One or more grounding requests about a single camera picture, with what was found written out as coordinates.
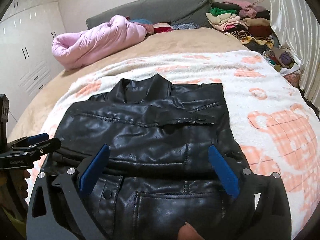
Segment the person's left hand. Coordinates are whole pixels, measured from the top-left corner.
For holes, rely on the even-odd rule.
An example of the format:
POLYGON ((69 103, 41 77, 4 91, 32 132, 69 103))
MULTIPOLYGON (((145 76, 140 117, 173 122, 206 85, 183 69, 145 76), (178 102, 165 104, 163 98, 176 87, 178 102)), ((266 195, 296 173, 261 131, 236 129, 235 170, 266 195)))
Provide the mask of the person's left hand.
POLYGON ((12 209, 15 204, 13 197, 17 197, 19 202, 24 202, 28 197, 28 183, 30 173, 26 170, 13 170, 10 173, 1 171, 1 206, 12 209), (8 188, 9 179, 12 178, 13 190, 8 188))

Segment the person's right hand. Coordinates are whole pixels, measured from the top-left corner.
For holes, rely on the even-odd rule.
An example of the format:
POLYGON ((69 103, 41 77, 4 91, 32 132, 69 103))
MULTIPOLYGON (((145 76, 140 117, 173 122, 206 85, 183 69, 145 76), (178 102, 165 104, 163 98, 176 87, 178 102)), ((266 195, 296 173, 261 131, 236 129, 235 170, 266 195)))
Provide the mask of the person's right hand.
POLYGON ((204 240, 204 238, 188 223, 185 222, 184 226, 178 231, 178 240, 204 240))

